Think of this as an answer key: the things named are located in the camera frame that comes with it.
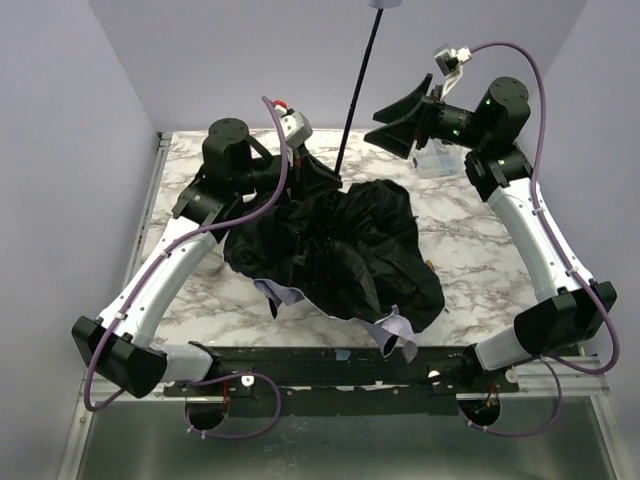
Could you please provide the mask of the lavender folding umbrella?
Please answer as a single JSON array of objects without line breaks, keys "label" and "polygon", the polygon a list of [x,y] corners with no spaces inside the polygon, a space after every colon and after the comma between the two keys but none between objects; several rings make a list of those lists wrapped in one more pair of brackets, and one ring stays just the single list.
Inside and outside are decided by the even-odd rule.
[{"label": "lavender folding umbrella", "polygon": [[357,321],[382,355],[416,337],[445,307],[425,263],[408,191],[392,180],[354,183],[308,200],[279,200],[228,234],[224,258],[276,312],[303,300],[331,318]]}]

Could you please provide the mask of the pink zippered umbrella case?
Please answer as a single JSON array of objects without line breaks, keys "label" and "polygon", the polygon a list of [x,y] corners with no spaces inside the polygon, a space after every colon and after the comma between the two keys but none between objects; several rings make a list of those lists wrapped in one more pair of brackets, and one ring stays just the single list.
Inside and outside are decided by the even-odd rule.
[{"label": "pink zippered umbrella case", "polygon": [[221,250],[214,249],[210,251],[200,262],[199,270],[204,275],[216,275],[223,267],[225,261]]}]

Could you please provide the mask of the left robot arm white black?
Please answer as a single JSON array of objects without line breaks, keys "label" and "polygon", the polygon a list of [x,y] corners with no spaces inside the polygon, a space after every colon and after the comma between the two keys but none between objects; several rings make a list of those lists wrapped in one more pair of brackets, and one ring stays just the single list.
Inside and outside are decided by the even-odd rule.
[{"label": "left robot arm white black", "polygon": [[223,118],[209,127],[202,163],[178,195],[149,257],[107,307],[94,318],[79,317],[72,328],[88,381],[100,375],[142,398],[160,383],[211,377],[215,355],[208,348],[154,343],[160,320],[185,281],[230,228],[248,225],[279,200],[342,185],[306,149],[313,129],[305,115],[287,109],[275,127],[276,154],[240,119]]}]

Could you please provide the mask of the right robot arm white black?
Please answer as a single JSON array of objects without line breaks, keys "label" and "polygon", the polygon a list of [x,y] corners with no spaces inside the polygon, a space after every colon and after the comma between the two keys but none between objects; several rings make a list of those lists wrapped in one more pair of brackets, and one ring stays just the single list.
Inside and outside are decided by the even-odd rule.
[{"label": "right robot arm white black", "polygon": [[466,148],[466,176],[510,234],[537,299],[511,326],[466,348],[465,372],[493,372],[593,338],[603,323],[598,309],[610,309],[617,292],[579,260],[563,262],[573,253],[545,214],[532,165],[516,144],[530,116],[526,86],[499,77],[468,111],[445,103],[442,86],[432,87],[431,80],[425,76],[411,93],[375,112],[379,126],[364,139],[401,158],[431,139]]}]

